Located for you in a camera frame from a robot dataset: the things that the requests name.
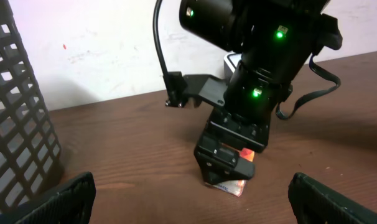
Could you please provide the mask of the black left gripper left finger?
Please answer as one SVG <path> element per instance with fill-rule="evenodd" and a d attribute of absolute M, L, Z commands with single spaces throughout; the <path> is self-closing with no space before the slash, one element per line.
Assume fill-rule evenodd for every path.
<path fill-rule="evenodd" d="M 90 222 L 95 197 L 93 174 L 83 172 L 10 212 L 1 214 L 0 224 L 87 224 Z"/>

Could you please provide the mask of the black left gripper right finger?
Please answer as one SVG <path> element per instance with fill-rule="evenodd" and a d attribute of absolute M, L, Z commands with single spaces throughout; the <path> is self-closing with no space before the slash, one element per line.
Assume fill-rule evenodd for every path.
<path fill-rule="evenodd" d="M 297 172 L 288 198 L 298 224 L 374 224 L 377 213 L 308 175 Z"/>

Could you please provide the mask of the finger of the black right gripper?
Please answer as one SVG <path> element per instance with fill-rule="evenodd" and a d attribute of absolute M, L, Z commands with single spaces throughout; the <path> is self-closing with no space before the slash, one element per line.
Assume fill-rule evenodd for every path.
<path fill-rule="evenodd" d="M 229 172 L 233 177 L 247 176 L 249 164 L 240 158 L 238 151 L 229 149 L 215 149 L 213 151 L 196 149 L 194 156 L 200 167 L 203 181 L 211 184 L 225 180 L 225 173 Z"/>

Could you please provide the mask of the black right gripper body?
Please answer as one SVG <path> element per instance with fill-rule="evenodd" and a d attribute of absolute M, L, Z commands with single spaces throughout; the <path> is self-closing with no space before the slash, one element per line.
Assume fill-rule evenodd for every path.
<path fill-rule="evenodd" d="M 195 146 L 196 160 L 236 162 L 239 158 L 253 162 L 269 142 L 271 118 L 251 121 L 224 109 L 214 108 Z"/>

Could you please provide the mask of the orange snack packet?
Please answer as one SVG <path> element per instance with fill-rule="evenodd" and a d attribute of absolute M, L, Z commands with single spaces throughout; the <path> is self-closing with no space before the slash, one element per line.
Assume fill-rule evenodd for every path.
<path fill-rule="evenodd" d="M 246 177 L 243 175 L 239 177 L 233 177 L 232 174 L 226 172 L 224 175 L 225 180 L 222 180 L 221 182 L 217 182 L 215 184 L 211 184 L 210 180 L 205 181 L 205 183 L 216 189 L 239 197 L 243 193 L 246 182 L 254 177 L 255 166 L 253 160 L 255 156 L 256 153 L 250 149 L 244 148 L 240 151 L 240 158 L 243 159 L 244 162 L 247 162 L 249 164 L 249 173 Z"/>

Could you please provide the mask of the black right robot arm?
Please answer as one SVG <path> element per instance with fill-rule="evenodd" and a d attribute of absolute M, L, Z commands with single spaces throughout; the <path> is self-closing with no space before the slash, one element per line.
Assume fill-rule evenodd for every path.
<path fill-rule="evenodd" d="M 181 26 L 241 58 L 228 81 L 209 75 L 187 75 L 182 102 L 213 106 L 195 146 L 203 180 L 219 184 L 249 180 L 254 164 L 242 149 L 260 153 L 269 139 L 271 116 L 287 120 L 280 105 L 293 91 L 303 64 L 321 78 L 340 79 L 314 63 L 324 47 L 338 50 L 342 35 L 335 17 L 323 13 L 326 1 L 182 1 Z"/>

